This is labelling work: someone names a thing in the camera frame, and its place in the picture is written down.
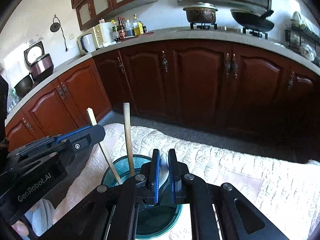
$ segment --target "power cord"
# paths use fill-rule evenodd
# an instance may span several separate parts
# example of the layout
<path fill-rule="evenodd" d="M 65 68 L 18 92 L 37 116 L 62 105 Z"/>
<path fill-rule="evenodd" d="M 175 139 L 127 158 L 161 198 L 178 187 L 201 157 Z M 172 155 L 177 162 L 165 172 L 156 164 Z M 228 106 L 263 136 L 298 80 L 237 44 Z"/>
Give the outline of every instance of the power cord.
<path fill-rule="evenodd" d="M 59 18 L 58 18 L 56 15 L 54 15 L 54 18 L 53 18 L 53 20 L 52 20 L 53 23 L 54 23 L 54 19 L 55 19 L 55 18 L 57 18 L 57 20 L 59 21 L 59 25 L 60 25 L 60 28 L 61 28 L 61 30 L 62 30 L 61 22 L 60 22 Z M 64 39 L 64 46 L 66 47 L 66 52 L 67 52 L 69 49 L 67 48 L 66 38 L 64 37 L 63 30 L 62 30 L 62 36 L 63 36 L 63 39 Z"/>

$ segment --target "blue gripper pad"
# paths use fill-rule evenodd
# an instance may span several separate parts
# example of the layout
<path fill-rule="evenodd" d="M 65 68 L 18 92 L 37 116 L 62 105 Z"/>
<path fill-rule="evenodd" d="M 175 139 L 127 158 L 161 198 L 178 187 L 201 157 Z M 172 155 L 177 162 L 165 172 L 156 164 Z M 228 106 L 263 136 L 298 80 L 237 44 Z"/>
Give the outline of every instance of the blue gripper pad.
<path fill-rule="evenodd" d="M 159 198 L 159 176 L 160 176 L 160 151 L 153 149 L 152 161 L 150 167 L 150 175 L 148 180 L 148 188 L 154 192 L 155 204 L 158 203 Z"/>
<path fill-rule="evenodd" d="M 79 132 L 82 132 L 82 131 L 90 128 L 90 127 L 91 127 L 90 125 L 87 125 L 87 126 L 85 126 L 85 127 L 82 127 L 82 128 L 77 129 L 77 130 L 74 130 L 74 131 L 72 131 L 72 132 L 70 132 L 70 133 L 66 133 L 66 134 L 60 135 L 59 137 L 57 137 L 56 143 L 59 143 L 60 141 L 62 141 L 62 140 L 64 140 L 64 139 L 67 139 L 68 137 L 70 137 L 70 136 L 72 136 L 72 135 L 75 135 L 75 134 L 77 134 L 77 133 L 79 133 Z"/>
<path fill-rule="evenodd" d="M 169 150 L 168 166 L 169 166 L 169 182 L 170 182 L 170 189 L 171 189 L 171 200 L 173 204 L 176 204 L 177 193 L 181 192 L 182 182 L 181 182 L 181 177 L 179 172 L 176 151 L 174 149 Z"/>

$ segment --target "green plastic bowl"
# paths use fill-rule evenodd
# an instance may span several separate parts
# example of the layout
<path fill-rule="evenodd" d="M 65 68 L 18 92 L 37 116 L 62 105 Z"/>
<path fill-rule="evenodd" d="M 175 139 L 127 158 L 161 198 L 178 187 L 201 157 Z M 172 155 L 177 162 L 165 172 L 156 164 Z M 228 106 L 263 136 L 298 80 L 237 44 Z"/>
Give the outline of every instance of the green plastic bowl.
<path fill-rule="evenodd" d="M 136 174 L 139 174 L 141 166 L 151 161 L 144 155 L 133 155 L 133 165 Z M 113 165 L 123 181 L 130 177 L 128 157 L 123 156 Z M 102 177 L 101 184 L 108 187 L 117 186 L 118 183 L 110 168 Z M 182 205 L 172 204 L 170 197 L 169 180 L 159 190 L 160 205 L 140 205 L 137 223 L 136 239 L 151 239 L 168 232 L 177 222 L 182 211 Z"/>

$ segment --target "finger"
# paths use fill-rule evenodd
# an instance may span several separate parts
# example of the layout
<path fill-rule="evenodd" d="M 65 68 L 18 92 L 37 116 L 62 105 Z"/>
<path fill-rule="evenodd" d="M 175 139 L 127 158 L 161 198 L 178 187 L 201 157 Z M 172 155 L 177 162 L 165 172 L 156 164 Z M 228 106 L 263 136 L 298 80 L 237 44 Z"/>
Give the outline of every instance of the finger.
<path fill-rule="evenodd" d="M 21 236 L 29 235 L 29 230 L 27 226 L 20 220 L 18 220 L 14 225 L 12 225 L 12 228 Z"/>

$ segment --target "white tile wall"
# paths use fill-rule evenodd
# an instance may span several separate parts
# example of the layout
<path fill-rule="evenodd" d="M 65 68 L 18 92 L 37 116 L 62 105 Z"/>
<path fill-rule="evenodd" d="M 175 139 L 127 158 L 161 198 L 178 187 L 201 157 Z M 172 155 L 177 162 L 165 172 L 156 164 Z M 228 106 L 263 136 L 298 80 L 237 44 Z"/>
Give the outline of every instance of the white tile wall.
<path fill-rule="evenodd" d="M 230 8 L 218 7 L 218 9 L 218 25 L 241 28 L 233 19 Z M 269 32 L 269 37 L 279 42 L 284 43 L 285 25 L 290 24 L 290 18 L 296 10 L 317 25 L 301 0 L 272 0 L 272 9 L 275 12 L 269 19 L 275 23 L 275 28 Z M 120 16 L 132 19 L 134 13 L 148 30 L 189 26 L 185 11 L 176 0 L 158 0 L 124 12 Z M 68 52 L 65 52 L 61 30 L 56 33 L 51 33 L 49 30 L 54 14 L 57 14 L 61 21 Z M 75 38 L 70 41 L 68 34 L 71 33 Z M 0 34 L 0 64 L 7 70 L 2 75 L 13 87 L 27 75 L 23 51 L 28 47 L 30 39 L 37 40 L 42 36 L 45 52 L 51 54 L 55 66 L 58 66 L 79 53 L 76 38 L 81 33 L 76 10 L 71 8 L 70 0 L 23 0 Z"/>

